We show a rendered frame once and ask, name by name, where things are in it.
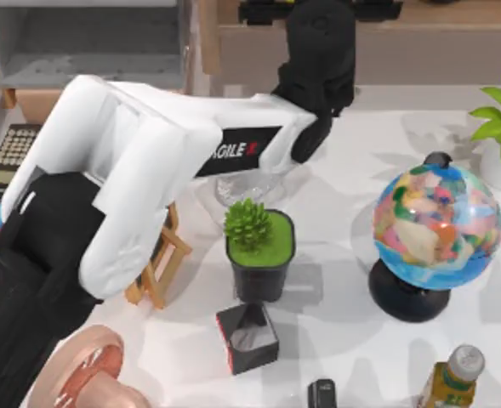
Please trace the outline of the grey cabinet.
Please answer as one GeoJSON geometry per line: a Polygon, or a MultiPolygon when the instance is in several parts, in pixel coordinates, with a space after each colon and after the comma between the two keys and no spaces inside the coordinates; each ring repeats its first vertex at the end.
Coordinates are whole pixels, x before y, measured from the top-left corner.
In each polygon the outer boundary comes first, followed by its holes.
{"type": "Polygon", "coordinates": [[[181,88],[189,0],[0,0],[0,84],[63,88],[91,74],[181,88]]]}

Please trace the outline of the wooden cupboard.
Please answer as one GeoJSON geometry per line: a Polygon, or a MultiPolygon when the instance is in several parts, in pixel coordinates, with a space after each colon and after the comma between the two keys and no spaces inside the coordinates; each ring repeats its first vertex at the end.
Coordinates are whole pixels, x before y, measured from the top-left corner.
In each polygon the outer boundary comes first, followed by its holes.
{"type": "MultiPolygon", "coordinates": [[[[283,24],[238,22],[237,0],[196,0],[205,73],[265,90],[286,60],[283,24]]],[[[360,23],[359,85],[495,85],[501,81],[501,0],[404,0],[400,17],[360,23]]]]}

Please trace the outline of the black pot with green succulent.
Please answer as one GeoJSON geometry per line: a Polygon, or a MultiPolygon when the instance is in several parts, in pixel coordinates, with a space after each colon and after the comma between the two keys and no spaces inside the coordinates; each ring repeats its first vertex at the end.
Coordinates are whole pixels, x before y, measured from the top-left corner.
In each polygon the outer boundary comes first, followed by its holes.
{"type": "Polygon", "coordinates": [[[226,211],[224,234],[236,296],[243,302],[279,300],[296,253],[292,218],[247,198],[226,211]]]}

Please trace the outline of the rose gold fan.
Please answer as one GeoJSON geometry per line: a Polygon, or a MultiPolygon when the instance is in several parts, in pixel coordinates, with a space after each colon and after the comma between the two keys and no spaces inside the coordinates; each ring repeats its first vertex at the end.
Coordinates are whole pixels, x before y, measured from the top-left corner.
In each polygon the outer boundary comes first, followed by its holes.
{"type": "Polygon", "coordinates": [[[87,327],[53,353],[34,383],[26,408],[152,408],[118,378],[124,342],[103,325],[87,327]]]}

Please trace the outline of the wooden framed blackboard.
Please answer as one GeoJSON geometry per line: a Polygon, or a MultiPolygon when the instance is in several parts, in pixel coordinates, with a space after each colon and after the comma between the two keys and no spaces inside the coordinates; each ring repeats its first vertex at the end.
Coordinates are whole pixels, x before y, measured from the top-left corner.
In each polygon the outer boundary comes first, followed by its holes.
{"type": "Polygon", "coordinates": [[[185,257],[192,248],[177,234],[179,215],[173,202],[163,223],[161,234],[148,264],[138,278],[125,290],[125,298],[131,304],[138,304],[147,296],[156,309],[167,304],[168,289],[185,257]]]}

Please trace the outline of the small black device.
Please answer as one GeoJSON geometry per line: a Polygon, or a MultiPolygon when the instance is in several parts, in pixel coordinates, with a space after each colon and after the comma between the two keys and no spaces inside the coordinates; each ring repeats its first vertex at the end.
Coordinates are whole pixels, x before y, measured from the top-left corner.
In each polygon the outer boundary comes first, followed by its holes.
{"type": "Polygon", "coordinates": [[[336,386],[330,378],[319,378],[307,388],[308,408],[337,408],[336,386]]]}

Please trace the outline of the black and red box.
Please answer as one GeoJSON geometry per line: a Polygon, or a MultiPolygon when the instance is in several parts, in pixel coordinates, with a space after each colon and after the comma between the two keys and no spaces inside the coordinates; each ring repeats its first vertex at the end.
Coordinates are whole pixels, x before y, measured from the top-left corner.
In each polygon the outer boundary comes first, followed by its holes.
{"type": "Polygon", "coordinates": [[[216,314],[232,375],[277,361],[280,343],[263,303],[241,303],[216,314]]]}

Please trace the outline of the colourful globe on black base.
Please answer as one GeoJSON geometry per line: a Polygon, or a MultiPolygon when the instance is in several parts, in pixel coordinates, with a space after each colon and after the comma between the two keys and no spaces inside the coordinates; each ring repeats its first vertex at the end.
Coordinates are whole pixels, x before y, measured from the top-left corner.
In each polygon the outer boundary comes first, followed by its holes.
{"type": "Polygon", "coordinates": [[[478,278],[501,243],[501,209],[472,172],[446,152],[396,176],[373,209],[379,258],[368,276],[374,302],[388,315],[426,322],[452,289],[478,278]]]}

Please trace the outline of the black calculator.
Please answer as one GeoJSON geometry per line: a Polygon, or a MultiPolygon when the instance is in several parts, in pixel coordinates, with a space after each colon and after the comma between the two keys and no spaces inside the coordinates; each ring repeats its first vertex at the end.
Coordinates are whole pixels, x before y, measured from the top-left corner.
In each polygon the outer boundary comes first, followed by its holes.
{"type": "Polygon", "coordinates": [[[0,201],[41,129],[39,124],[11,124],[0,144],[0,201]]]}

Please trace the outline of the yellow bottle with grey cap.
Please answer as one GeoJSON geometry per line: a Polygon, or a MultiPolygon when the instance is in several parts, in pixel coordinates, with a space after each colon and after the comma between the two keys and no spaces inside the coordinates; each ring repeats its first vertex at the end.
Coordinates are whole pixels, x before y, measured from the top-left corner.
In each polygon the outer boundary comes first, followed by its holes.
{"type": "Polygon", "coordinates": [[[457,346],[446,361],[434,364],[414,408],[470,408],[485,365],[484,354],[476,346],[457,346]]]}

